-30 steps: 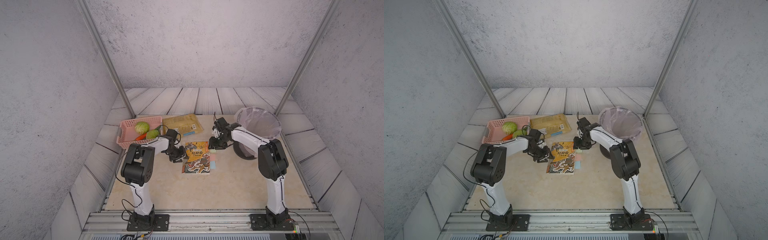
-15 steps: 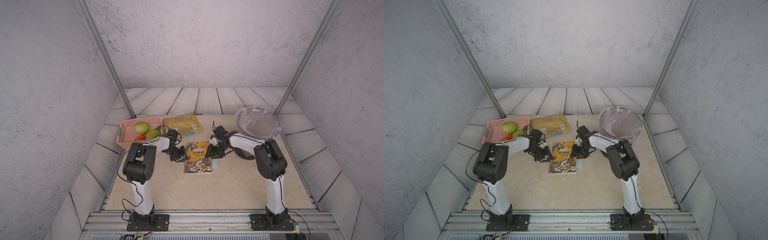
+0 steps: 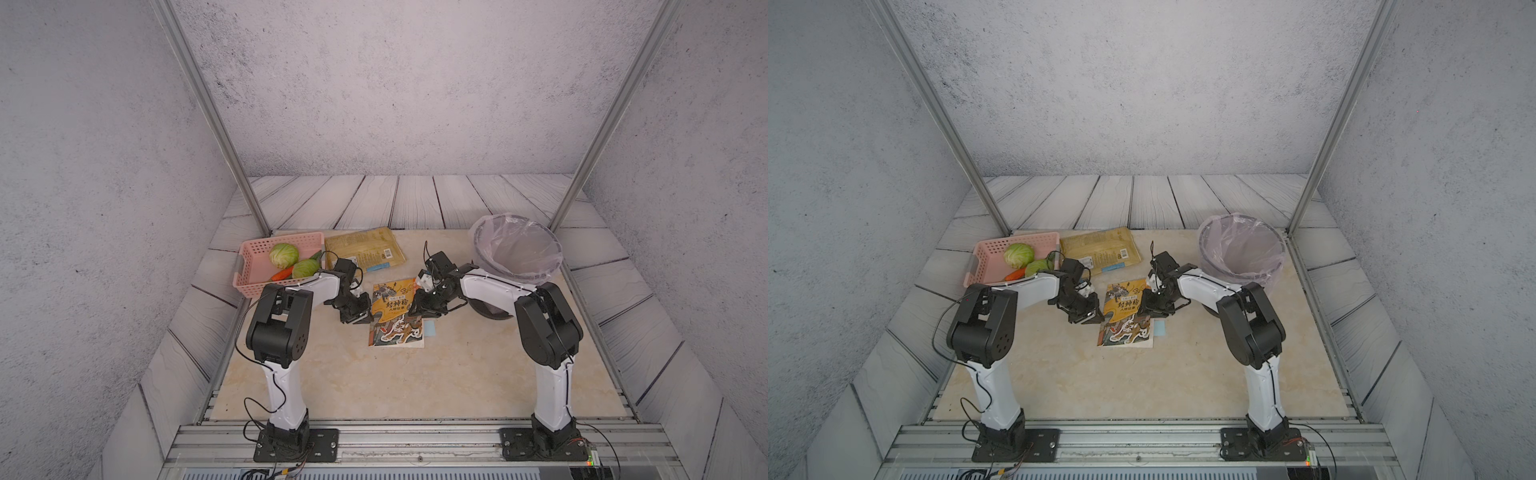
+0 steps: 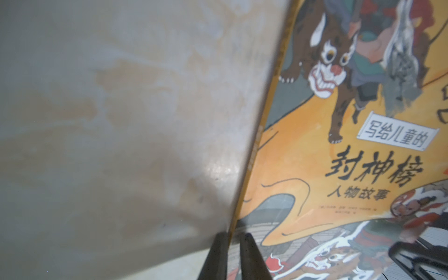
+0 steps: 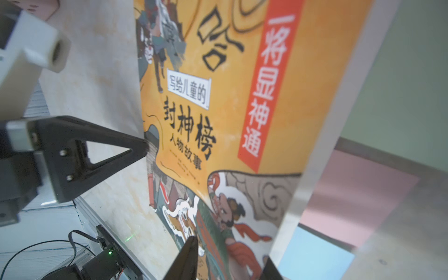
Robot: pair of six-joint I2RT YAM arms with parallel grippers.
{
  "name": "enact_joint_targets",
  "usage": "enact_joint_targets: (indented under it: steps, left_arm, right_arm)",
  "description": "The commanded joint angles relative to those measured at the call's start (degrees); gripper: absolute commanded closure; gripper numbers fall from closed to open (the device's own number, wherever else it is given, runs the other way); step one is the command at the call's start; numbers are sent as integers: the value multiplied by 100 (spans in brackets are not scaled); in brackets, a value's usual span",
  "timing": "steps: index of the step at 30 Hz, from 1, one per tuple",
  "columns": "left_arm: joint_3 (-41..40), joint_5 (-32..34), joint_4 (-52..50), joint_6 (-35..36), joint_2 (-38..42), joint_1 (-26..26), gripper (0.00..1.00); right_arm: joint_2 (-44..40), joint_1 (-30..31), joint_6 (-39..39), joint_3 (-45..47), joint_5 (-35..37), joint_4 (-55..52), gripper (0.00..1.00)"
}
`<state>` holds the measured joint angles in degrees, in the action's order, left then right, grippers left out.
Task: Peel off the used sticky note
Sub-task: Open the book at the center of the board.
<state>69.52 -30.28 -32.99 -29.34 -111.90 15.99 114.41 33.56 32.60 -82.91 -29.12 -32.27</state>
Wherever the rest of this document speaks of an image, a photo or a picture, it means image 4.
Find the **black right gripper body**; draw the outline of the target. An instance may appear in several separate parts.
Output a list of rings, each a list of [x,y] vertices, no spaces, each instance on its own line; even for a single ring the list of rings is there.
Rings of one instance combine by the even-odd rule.
[[[427,229],[416,241],[399,241],[388,256],[404,280],[446,280],[448,278],[448,231]]]

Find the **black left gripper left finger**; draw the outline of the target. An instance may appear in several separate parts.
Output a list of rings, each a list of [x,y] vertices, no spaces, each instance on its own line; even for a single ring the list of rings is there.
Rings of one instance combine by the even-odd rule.
[[[197,280],[226,280],[228,266],[228,233],[218,233]]]

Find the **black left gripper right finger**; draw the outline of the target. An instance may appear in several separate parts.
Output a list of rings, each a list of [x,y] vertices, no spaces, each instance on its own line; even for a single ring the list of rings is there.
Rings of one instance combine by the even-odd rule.
[[[240,262],[242,280],[272,280],[251,233],[240,235]]]

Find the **illustrated children's story book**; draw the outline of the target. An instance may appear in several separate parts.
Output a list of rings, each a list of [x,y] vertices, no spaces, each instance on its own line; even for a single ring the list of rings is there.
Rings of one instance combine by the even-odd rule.
[[[376,280],[448,210],[448,3],[294,1],[233,226],[273,280]]]

